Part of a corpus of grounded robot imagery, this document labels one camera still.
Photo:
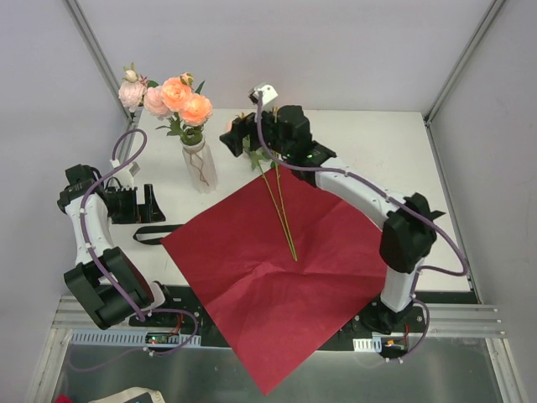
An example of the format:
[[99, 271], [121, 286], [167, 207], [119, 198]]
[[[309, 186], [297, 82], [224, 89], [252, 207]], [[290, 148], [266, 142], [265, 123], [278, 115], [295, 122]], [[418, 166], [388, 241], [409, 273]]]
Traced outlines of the orange rose stem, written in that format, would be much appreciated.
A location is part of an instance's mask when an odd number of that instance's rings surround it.
[[189, 72], [170, 77], [158, 86], [159, 100], [166, 108], [166, 135], [178, 137], [187, 146], [202, 141], [206, 122], [212, 115], [211, 100], [201, 94], [205, 82], [194, 86], [195, 79]]

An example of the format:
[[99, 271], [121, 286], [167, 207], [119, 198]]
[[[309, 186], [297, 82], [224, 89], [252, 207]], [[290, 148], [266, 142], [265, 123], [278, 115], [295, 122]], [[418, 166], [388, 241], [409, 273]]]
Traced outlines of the black ribbon with gold print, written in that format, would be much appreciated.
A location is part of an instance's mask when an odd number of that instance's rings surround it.
[[[314, 209], [312, 207], [293, 207], [291, 217], [296, 221], [295, 229], [298, 234], [304, 232], [310, 225], [321, 228], [321, 219], [327, 218], [342, 232], [357, 236], [360, 232], [376, 232], [381, 224], [376, 224], [370, 217], [343, 202], [335, 205]], [[179, 231], [186, 240], [208, 240], [211, 235], [218, 239], [229, 238], [251, 239], [255, 236], [271, 240], [284, 239], [284, 222], [278, 218], [274, 207], [260, 208], [226, 207], [218, 204], [192, 218], [185, 224], [150, 225], [139, 228], [133, 239], [147, 245], [160, 245], [168, 234]]]

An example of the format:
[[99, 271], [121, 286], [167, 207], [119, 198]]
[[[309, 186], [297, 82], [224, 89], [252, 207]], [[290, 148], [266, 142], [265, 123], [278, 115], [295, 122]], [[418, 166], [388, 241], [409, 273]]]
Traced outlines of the brown red wrapping paper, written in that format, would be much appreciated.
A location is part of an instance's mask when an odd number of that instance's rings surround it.
[[170, 258], [264, 394], [270, 393], [383, 289], [381, 233], [342, 232], [327, 218], [301, 234], [293, 207], [344, 202], [279, 168], [218, 202], [274, 207], [284, 239], [163, 239]]

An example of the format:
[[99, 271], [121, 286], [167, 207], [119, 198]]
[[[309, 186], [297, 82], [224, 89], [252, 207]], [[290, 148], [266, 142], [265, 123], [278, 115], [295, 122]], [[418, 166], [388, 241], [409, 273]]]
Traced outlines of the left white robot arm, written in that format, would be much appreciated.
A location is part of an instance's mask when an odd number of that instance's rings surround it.
[[127, 255], [112, 242], [112, 224], [163, 222], [151, 184], [143, 186], [144, 203], [126, 181], [100, 182], [100, 172], [89, 165], [65, 171], [68, 186], [57, 204], [69, 216], [76, 238], [76, 262], [64, 281], [88, 316], [102, 330], [117, 325], [139, 311], [158, 326], [167, 327], [177, 317], [177, 306], [166, 299], [165, 287], [147, 282]]

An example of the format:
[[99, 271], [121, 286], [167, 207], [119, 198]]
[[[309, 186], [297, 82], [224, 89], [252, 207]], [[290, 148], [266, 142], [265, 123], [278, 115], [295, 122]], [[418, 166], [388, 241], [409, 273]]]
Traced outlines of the light pink rose stem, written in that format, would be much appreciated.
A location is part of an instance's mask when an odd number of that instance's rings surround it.
[[133, 62], [123, 67], [122, 83], [117, 96], [131, 114], [143, 107], [159, 120], [168, 118], [171, 111], [165, 106], [161, 92], [162, 87], [140, 74]]

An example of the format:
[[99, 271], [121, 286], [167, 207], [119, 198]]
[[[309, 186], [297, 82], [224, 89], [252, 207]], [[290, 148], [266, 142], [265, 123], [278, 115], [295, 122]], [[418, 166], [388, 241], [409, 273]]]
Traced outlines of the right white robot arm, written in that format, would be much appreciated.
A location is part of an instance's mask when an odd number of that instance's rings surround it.
[[420, 193], [392, 196], [350, 173], [334, 151], [313, 139], [300, 106], [237, 117], [219, 139], [236, 157], [261, 149], [272, 160], [280, 158], [300, 180], [341, 198], [380, 229], [379, 253], [387, 266], [384, 286], [359, 316], [372, 332], [389, 335], [400, 329], [414, 305], [419, 268], [437, 240], [431, 225], [441, 212], [431, 210]]

